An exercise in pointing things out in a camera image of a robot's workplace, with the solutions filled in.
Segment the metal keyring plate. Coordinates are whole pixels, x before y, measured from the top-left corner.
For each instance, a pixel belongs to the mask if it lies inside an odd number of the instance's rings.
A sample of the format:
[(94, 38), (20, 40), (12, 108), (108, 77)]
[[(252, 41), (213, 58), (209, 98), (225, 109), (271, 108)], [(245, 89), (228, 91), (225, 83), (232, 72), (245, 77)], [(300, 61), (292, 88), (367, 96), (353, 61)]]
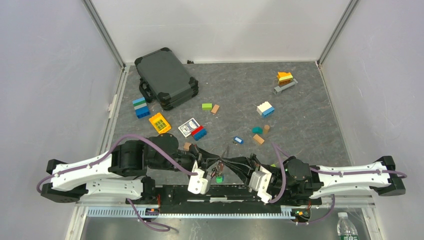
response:
[(224, 169), (224, 162), (223, 158), (227, 158), (230, 152), (230, 146), (227, 145), (223, 153), (221, 154), (219, 160), (216, 163), (216, 166), (214, 167), (214, 170), (211, 173), (211, 177), (219, 177), (222, 175), (223, 169)]

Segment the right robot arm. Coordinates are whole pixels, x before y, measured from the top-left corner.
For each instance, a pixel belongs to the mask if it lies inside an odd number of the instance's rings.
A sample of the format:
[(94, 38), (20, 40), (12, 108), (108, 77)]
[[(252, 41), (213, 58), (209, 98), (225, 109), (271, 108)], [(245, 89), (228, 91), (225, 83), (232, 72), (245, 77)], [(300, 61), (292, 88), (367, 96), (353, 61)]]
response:
[(396, 171), (391, 156), (348, 167), (309, 165), (294, 155), (281, 160), (279, 167), (261, 164), (254, 154), (221, 161), (266, 204), (283, 201), (298, 206), (329, 195), (366, 195), (370, 191), (381, 197), (406, 193), (406, 175)]

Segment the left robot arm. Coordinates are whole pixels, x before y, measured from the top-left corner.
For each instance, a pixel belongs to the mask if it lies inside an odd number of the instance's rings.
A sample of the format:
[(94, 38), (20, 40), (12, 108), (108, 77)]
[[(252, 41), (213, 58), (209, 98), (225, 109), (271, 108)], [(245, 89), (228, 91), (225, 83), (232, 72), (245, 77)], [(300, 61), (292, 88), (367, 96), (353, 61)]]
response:
[(147, 176), (148, 169), (180, 171), (204, 183), (205, 170), (218, 160), (218, 155), (196, 145), (179, 149), (178, 139), (170, 133), (149, 138), (127, 134), (96, 157), (75, 163), (49, 160), (48, 176), (36, 190), (56, 203), (106, 198), (151, 204), (158, 193), (155, 181)]

